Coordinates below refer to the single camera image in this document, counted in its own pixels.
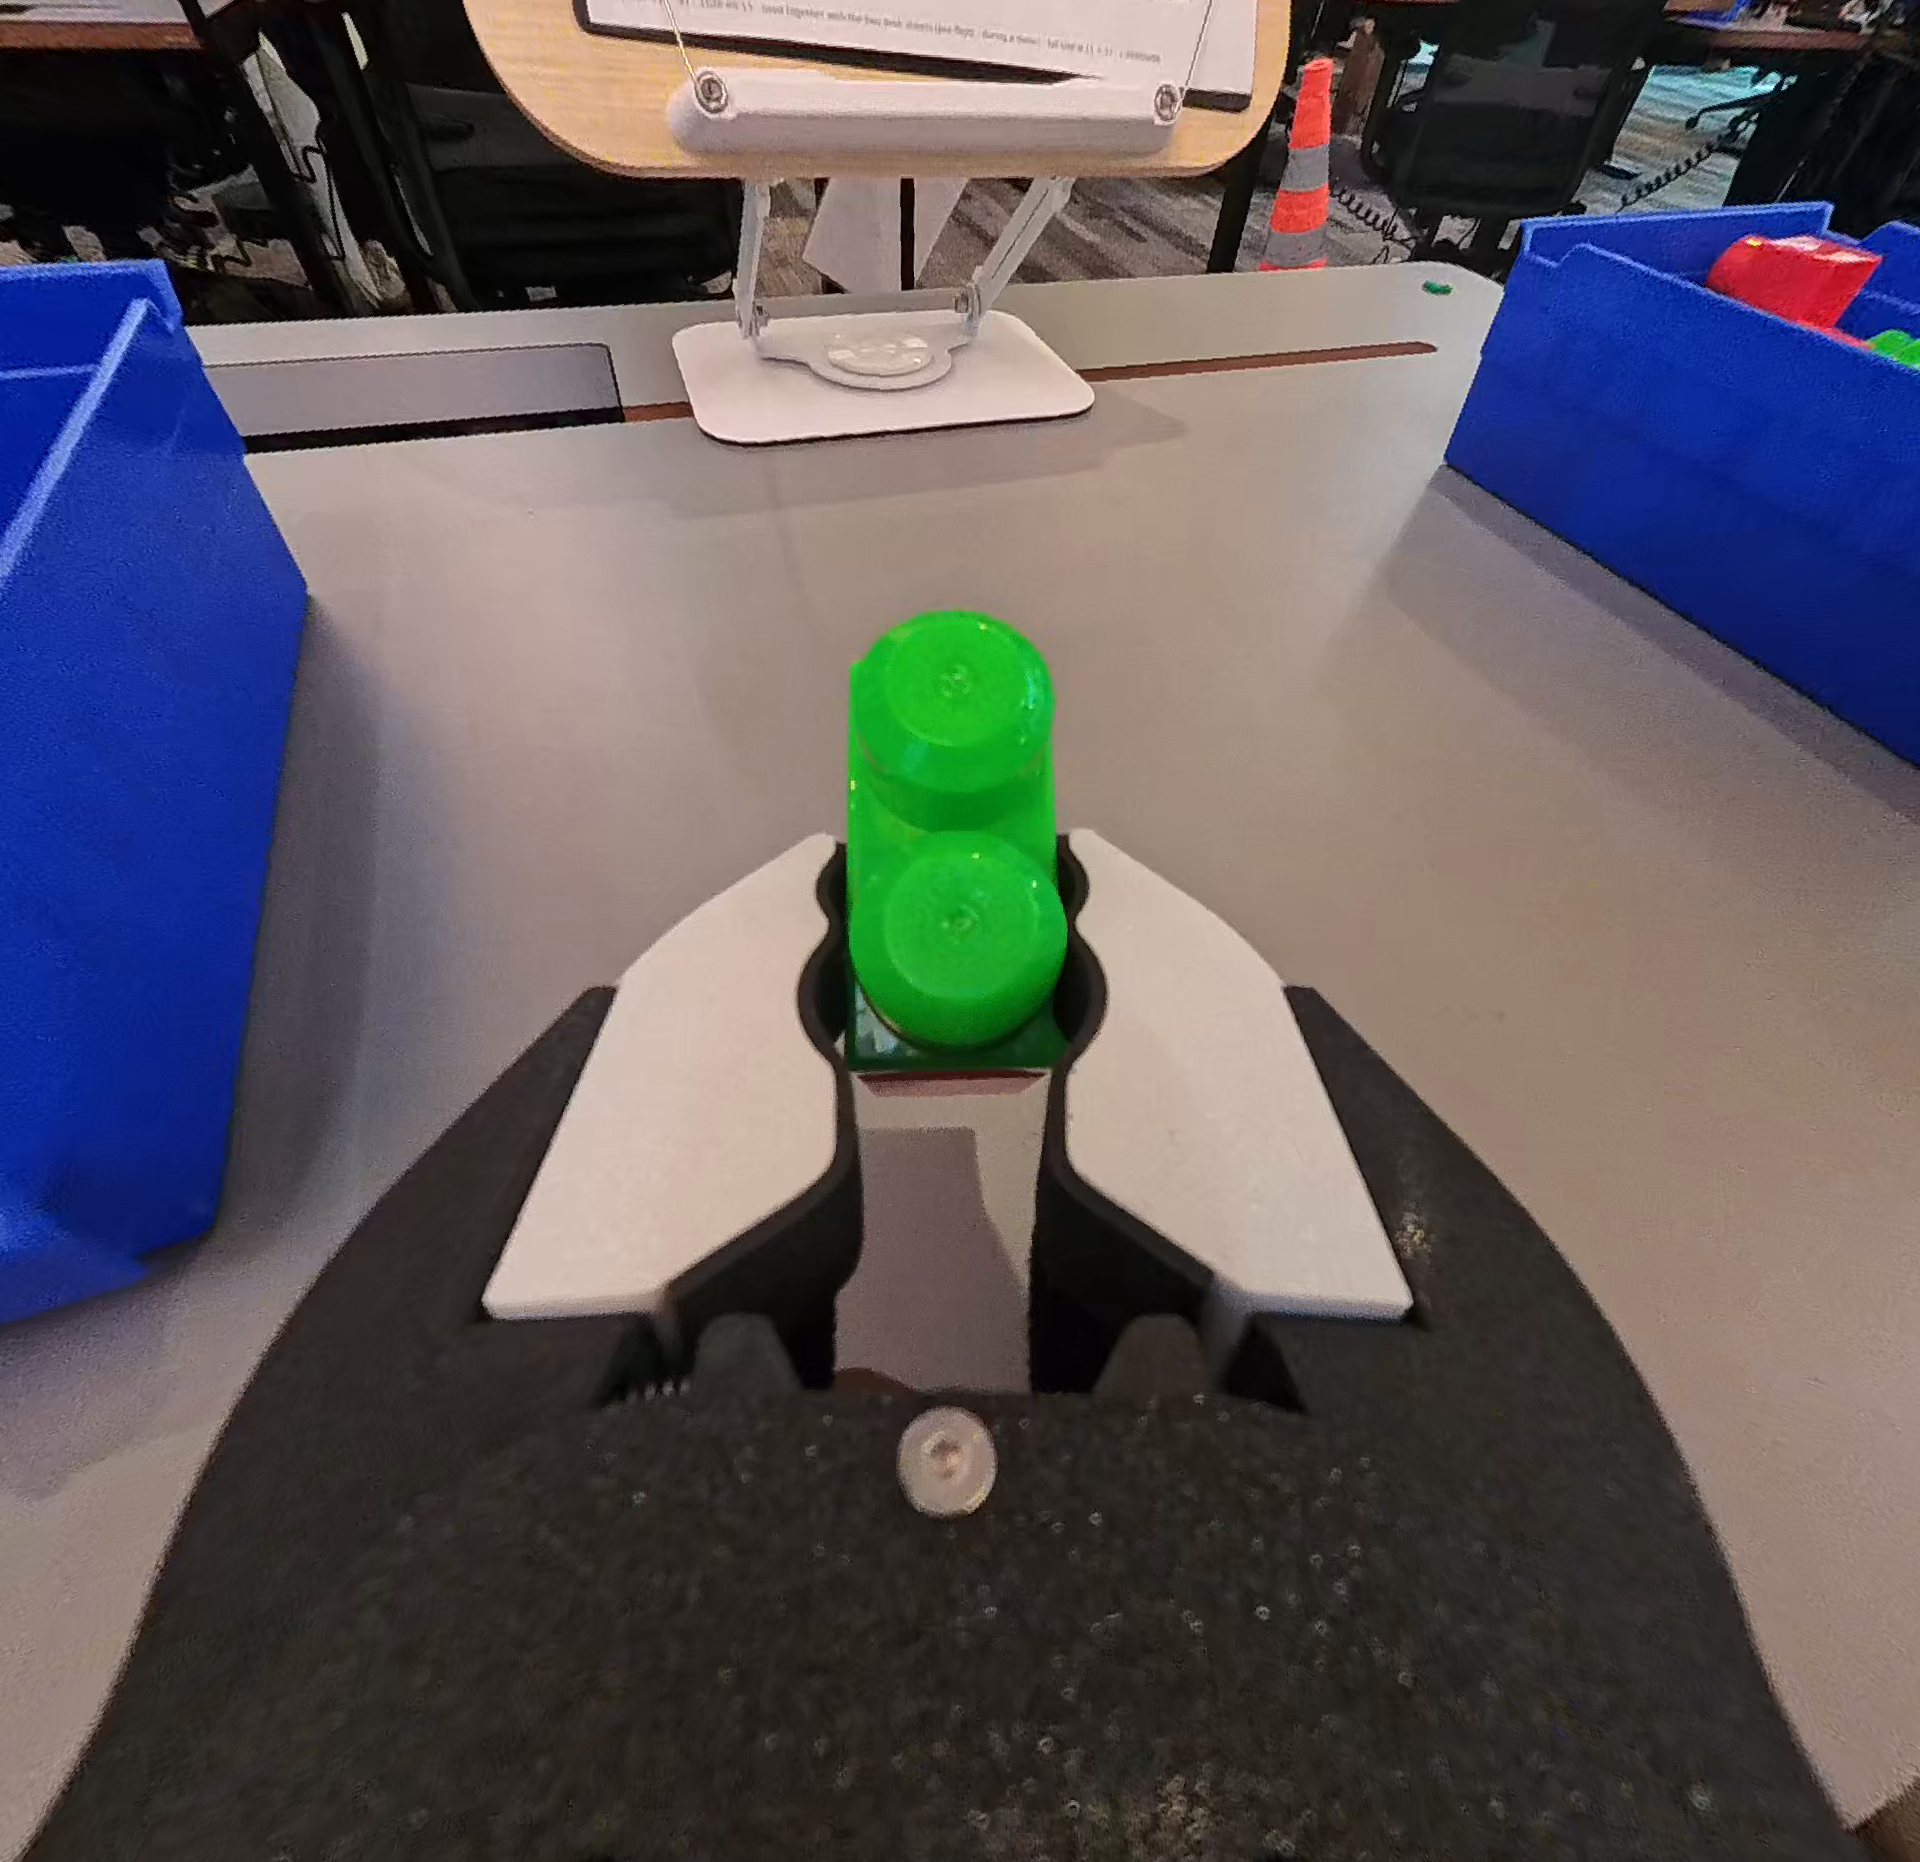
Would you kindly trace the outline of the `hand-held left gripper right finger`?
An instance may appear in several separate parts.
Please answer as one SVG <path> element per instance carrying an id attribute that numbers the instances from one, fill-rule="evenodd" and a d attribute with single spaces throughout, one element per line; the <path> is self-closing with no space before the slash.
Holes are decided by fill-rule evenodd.
<path id="1" fill-rule="evenodd" d="M 1068 1001 L 1037 1278 L 1094 1320 L 1404 1320 L 1411 1280 L 1263 951 L 1108 837 L 1066 837 Z"/>

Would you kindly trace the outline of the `printed instruction sheet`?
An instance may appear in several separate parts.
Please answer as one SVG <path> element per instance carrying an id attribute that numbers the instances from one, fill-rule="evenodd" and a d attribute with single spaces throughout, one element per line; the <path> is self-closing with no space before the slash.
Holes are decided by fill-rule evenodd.
<path id="1" fill-rule="evenodd" d="M 574 0 L 590 31 L 782 55 L 1172 80 L 1236 107 L 1258 0 Z"/>

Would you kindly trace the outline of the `blue plastic bin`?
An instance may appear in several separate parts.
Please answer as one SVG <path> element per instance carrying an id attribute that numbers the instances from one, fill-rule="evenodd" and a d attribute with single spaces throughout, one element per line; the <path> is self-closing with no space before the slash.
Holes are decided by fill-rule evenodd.
<path id="1" fill-rule="evenodd" d="M 304 619 L 171 272 L 8 267 L 8 1325 L 214 1226 Z"/>
<path id="2" fill-rule="evenodd" d="M 1883 255 L 1839 334 L 1707 287 L 1739 236 Z M 1818 201 L 1528 217 L 1447 465 L 1918 761 L 1918 224 Z"/>

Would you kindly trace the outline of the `red double toy block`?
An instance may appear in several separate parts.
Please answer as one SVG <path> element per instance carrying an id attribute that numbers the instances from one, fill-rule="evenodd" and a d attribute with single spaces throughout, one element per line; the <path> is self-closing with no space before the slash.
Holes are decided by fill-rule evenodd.
<path id="1" fill-rule="evenodd" d="M 1739 236 L 1707 272 L 1707 287 L 1801 330 L 1839 334 L 1883 255 L 1860 242 L 1793 231 Z"/>

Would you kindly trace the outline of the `wooden clipboard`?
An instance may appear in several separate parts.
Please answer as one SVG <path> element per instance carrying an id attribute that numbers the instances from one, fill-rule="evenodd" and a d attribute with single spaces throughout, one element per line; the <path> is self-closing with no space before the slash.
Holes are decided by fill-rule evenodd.
<path id="1" fill-rule="evenodd" d="M 914 144 L 692 150 L 676 139 L 671 98 L 688 78 L 672 39 L 590 31 L 574 0 L 463 0 L 465 23 L 516 107 L 561 150 L 640 181 L 782 181 L 782 176 L 1200 176 L 1247 150 L 1288 68 L 1291 0 L 1258 0 L 1250 98 L 1238 110 L 1188 102 L 1151 150 L 1116 150 L 1100 133 L 971 129 L 952 118 Z"/>

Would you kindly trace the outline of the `white document stand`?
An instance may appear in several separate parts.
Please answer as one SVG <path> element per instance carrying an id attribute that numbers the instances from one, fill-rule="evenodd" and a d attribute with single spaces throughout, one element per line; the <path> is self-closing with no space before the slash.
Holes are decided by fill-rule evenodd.
<path id="1" fill-rule="evenodd" d="M 851 80 L 813 68 L 700 66 L 671 97 L 672 139 L 717 171 L 792 159 L 894 159 L 905 176 L 984 172 L 988 159 L 1061 155 L 1037 172 L 988 262 L 946 305 L 776 314 L 759 296 L 769 189 L 748 183 L 732 319 L 672 334 L 697 424 L 732 449 L 1014 424 L 1092 410 L 1092 384 L 994 299 L 1066 208 L 1081 159 L 1139 171 L 1185 118 L 1172 80 Z"/>

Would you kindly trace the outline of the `black office chair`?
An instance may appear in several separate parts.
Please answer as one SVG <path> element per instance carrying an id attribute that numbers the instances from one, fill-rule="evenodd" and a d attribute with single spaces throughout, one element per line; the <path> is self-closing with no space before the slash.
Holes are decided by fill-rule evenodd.
<path id="1" fill-rule="evenodd" d="M 1415 260 L 1492 262 L 1515 223 L 1571 208 L 1631 107 L 1670 0 L 1458 0 L 1405 85 L 1389 46 L 1359 159 Z"/>

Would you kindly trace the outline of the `orange traffic cone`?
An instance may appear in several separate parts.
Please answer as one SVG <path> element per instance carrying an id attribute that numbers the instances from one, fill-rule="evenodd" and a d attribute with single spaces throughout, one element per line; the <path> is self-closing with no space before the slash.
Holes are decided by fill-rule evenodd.
<path id="1" fill-rule="evenodd" d="M 1298 97 L 1288 122 L 1288 161 L 1273 196 L 1263 268 L 1320 268 L 1330 267 L 1330 204 L 1332 204 L 1332 91 L 1335 57 L 1314 55 L 1303 66 Z"/>

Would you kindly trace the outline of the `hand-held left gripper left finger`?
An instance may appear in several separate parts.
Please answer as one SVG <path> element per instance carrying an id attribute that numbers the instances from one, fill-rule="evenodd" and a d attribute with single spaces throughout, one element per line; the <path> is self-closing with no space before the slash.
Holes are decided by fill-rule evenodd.
<path id="1" fill-rule="evenodd" d="M 835 1063 L 802 1020 L 833 853 L 802 837 L 622 971 L 492 1264 L 492 1320 L 774 1315 L 717 1284 L 841 1154 Z"/>

